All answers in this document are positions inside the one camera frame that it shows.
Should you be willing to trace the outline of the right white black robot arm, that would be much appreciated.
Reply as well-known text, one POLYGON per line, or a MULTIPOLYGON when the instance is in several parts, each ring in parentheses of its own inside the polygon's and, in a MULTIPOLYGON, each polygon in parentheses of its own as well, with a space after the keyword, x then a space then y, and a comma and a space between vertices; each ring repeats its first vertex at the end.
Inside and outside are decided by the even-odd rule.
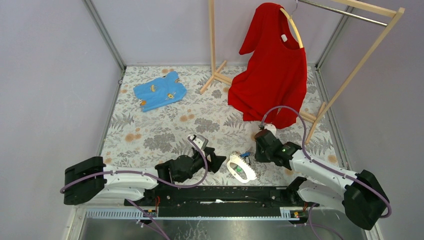
POLYGON ((274 163, 304 175, 288 186, 286 198, 291 205, 308 202, 330 207, 368 231, 384 212, 389 212, 390 201, 372 172, 357 173, 312 158, 300 145, 282 143, 268 129, 258 132, 254 139, 258 162, 274 163))

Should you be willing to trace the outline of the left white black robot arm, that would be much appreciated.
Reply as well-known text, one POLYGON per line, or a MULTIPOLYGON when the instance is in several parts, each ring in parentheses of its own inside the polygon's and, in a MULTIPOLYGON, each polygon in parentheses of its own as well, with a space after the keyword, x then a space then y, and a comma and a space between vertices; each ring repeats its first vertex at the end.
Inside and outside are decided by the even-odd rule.
POLYGON ((213 147, 194 149, 192 156, 180 155, 153 168, 107 165, 101 156, 94 156, 65 170, 60 193, 65 205, 80 205, 92 199, 129 199, 148 206, 155 200, 154 188, 179 186, 201 169, 216 173, 226 159, 215 154, 213 147))

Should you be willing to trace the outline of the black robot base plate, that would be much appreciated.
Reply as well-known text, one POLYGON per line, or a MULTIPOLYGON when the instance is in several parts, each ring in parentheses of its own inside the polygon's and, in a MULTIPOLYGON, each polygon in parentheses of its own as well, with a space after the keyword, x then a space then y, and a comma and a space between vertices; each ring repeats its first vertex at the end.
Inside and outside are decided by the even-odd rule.
POLYGON ((162 218, 293 218, 312 205, 286 186, 159 185, 146 190, 137 206, 152 207, 162 218))

